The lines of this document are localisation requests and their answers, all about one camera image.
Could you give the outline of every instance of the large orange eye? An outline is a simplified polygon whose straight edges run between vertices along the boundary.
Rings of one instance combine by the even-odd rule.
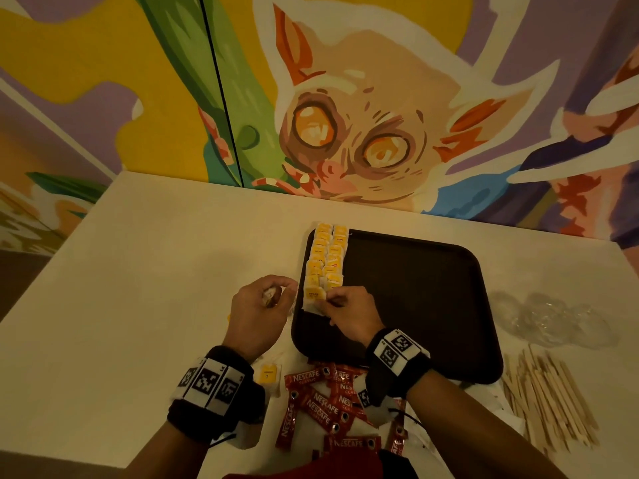
[[[309,146],[325,146],[335,139],[333,123],[319,106],[297,108],[294,124],[297,135]]]
[[[379,136],[363,151],[363,159],[373,168],[388,168],[408,156],[408,141],[399,136]]]

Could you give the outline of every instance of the table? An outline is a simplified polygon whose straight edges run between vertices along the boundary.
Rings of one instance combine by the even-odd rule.
[[[462,245],[489,292],[543,292],[611,315],[617,347],[555,351],[601,426],[600,448],[575,443],[557,463],[575,478],[638,476],[639,281],[616,244],[131,172],[0,323],[0,449],[126,466],[183,371],[221,342],[237,289],[268,273],[299,278],[318,220]],[[504,352],[523,346],[499,339]],[[284,373],[303,369],[288,329],[270,353]],[[274,450],[285,408],[272,400],[259,445],[212,449],[201,476],[306,463],[321,439],[304,418],[292,453]],[[450,477],[426,452],[407,452],[420,475]]]

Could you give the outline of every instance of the wristband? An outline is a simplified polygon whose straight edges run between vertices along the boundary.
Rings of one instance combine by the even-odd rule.
[[[239,354],[216,346],[185,373],[171,395],[167,420],[184,435],[210,444],[239,421],[263,419],[265,390],[253,381],[253,368]]]
[[[368,399],[379,406],[384,397],[406,398],[408,390],[431,369],[430,353],[400,330],[380,330],[366,349]]]

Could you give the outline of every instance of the painted ear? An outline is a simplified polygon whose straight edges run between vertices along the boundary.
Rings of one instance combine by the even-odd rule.
[[[528,101],[532,90],[514,94],[505,99],[487,99],[462,113],[440,139],[441,146],[433,146],[442,162],[490,141],[507,126]]]
[[[313,51],[304,33],[297,23],[293,22],[282,9],[273,5],[276,17],[276,47],[282,57],[293,85],[298,85],[311,77],[323,74],[315,72],[307,74],[313,65]]]

